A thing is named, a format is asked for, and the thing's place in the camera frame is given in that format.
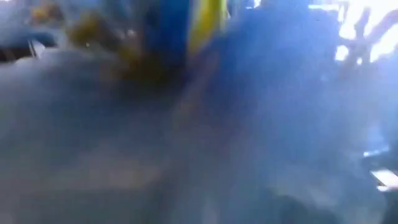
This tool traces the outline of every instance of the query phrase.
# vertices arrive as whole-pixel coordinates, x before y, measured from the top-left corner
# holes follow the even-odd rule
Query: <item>bright light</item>
[[[390,188],[389,188],[389,187],[386,187],[386,186],[378,186],[377,189],[378,189],[379,191],[381,191],[381,192],[387,192],[387,191],[390,190]]]
[[[369,157],[369,156],[377,156],[386,152],[390,151],[390,147],[389,146],[384,146],[379,150],[373,150],[373,151],[368,151],[368,152],[364,152],[363,153],[363,157]]]
[[[346,60],[347,56],[348,56],[348,48],[346,46],[338,46],[337,47],[337,51],[336,51],[336,57],[335,60],[337,61],[344,61]]]
[[[365,7],[371,8],[369,22],[365,27],[365,36],[369,35],[373,28],[382,21],[383,17],[390,11],[398,9],[398,1],[390,0],[346,0],[351,2],[347,12],[345,23],[341,26],[340,36],[349,40],[356,38],[354,26],[359,21]],[[398,26],[388,30],[380,41],[372,46],[371,62],[376,61],[380,56],[390,54],[398,44]]]
[[[337,4],[325,4],[325,5],[309,5],[309,9],[321,9],[325,11],[338,11],[338,5]]]
[[[257,8],[261,5],[261,0],[254,0],[254,8]]]
[[[398,188],[398,177],[395,173],[391,172],[390,170],[377,170],[371,171],[372,175],[375,176],[377,180],[383,183],[388,188]]]
[[[345,10],[345,7],[343,6],[338,11],[338,18],[337,18],[338,22],[343,22],[343,20],[344,20],[344,10]]]

